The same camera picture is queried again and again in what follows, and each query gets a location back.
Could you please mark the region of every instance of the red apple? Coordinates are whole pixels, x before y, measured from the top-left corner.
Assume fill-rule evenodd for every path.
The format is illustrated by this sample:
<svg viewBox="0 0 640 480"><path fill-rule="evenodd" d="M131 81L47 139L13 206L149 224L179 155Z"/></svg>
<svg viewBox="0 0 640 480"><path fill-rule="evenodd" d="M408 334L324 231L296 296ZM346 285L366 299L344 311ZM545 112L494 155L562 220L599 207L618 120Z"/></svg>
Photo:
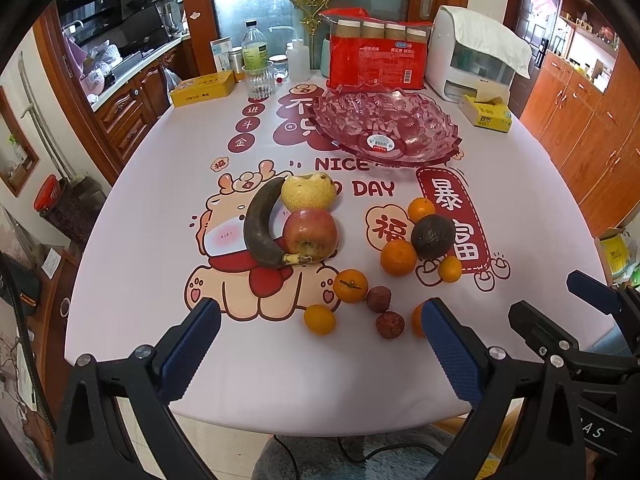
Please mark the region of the red apple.
<svg viewBox="0 0 640 480"><path fill-rule="evenodd" d="M319 262L331 256L338 246L338 229L327 210L308 207L289 215L282 239L288 253L304 254L312 262Z"/></svg>

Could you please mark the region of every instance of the pink glass bowl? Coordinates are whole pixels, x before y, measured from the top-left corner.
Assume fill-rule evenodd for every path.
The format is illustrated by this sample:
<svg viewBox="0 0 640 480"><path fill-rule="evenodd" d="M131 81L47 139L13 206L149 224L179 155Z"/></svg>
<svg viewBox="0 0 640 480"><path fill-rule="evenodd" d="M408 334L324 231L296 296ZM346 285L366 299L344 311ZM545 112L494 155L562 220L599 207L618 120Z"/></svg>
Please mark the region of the pink glass bowl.
<svg viewBox="0 0 640 480"><path fill-rule="evenodd" d="M318 132L346 152L384 166L434 166L459 152L458 127L433 99L372 90L325 92L311 119Z"/></svg>

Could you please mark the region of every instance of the banana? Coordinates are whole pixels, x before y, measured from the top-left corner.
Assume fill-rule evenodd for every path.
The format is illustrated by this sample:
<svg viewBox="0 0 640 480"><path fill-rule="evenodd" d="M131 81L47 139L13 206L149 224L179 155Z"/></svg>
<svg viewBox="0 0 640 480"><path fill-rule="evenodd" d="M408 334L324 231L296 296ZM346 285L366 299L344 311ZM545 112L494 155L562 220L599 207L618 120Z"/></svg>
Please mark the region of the banana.
<svg viewBox="0 0 640 480"><path fill-rule="evenodd" d="M286 254L273 241L270 229L271 211L280 197L284 178L268 181L255 194L246 210L242 234L249 254L263 267L280 269L287 265L311 263L306 254Z"/></svg>

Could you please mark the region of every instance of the screw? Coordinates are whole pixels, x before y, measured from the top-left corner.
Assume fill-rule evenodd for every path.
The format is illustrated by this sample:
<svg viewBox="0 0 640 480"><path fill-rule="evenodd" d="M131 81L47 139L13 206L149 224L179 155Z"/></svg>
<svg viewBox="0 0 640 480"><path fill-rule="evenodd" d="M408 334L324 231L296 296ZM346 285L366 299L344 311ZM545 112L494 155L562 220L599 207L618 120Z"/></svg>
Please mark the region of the screw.
<svg viewBox="0 0 640 480"><path fill-rule="evenodd" d="M507 357L507 352L504 351L504 348L500 348L499 346L492 346L491 348L489 348L489 355L498 361L502 361L505 357Z"/></svg>
<svg viewBox="0 0 640 480"><path fill-rule="evenodd" d="M149 357L151 355L151 352L153 351L154 351L154 348L151 345L140 345L138 348L134 350L133 354L138 359L144 359L145 357Z"/></svg>
<svg viewBox="0 0 640 480"><path fill-rule="evenodd" d="M549 358L549 362L556 368L562 368L564 366L564 359L562 359L559 355L552 355Z"/></svg>
<svg viewBox="0 0 640 480"><path fill-rule="evenodd" d="M82 354L78 359L76 359L76 364L78 366L87 366L91 362L92 358L93 356L91 354Z"/></svg>

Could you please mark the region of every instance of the orange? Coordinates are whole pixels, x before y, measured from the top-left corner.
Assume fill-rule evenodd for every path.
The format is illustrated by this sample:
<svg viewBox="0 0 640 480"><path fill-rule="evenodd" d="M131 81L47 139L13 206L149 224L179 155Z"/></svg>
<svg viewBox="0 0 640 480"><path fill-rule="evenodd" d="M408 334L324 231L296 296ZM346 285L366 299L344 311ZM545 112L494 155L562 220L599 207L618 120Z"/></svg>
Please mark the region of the orange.
<svg viewBox="0 0 640 480"><path fill-rule="evenodd" d="M438 266L438 274L443 282L456 282L462 276L462 262L455 256L445 256Z"/></svg>
<svg viewBox="0 0 640 480"><path fill-rule="evenodd" d="M334 293L345 303L358 303L364 300L368 290L369 282L359 270L343 270L334 278Z"/></svg>
<svg viewBox="0 0 640 480"><path fill-rule="evenodd" d="M414 308L414 313L411 315L411 327L414 329L414 334L418 337L426 337L422 330L422 306L424 304L421 303L417 307Z"/></svg>
<svg viewBox="0 0 640 480"><path fill-rule="evenodd" d="M311 305L305 310L306 327L317 335L327 335L334 331L335 314L322 305Z"/></svg>
<svg viewBox="0 0 640 480"><path fill-rule="evenodd" d="M409 208L406 210L409 220L414 224L417 224L427 215L432 215L436 212L436 206L433 202L425 197L414 198L409 204Z"/></svg>
<svg viewBox="0 0 640 480"><path fill-rule="evenodd" d="M402 238L387 242L380 252L380 265L392 276L404 276L412 272L417 260L414 246Z"/></svg>

